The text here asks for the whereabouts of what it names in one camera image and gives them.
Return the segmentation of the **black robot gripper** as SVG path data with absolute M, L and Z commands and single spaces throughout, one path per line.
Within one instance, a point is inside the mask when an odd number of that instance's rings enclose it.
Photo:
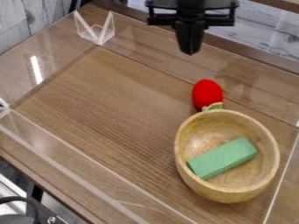
M 183 53 L 194 55 L 202 49 L 206 26 L 233 26 L 239 0 L 146 0 L 150 25 L 175 25 L 175 35 Z

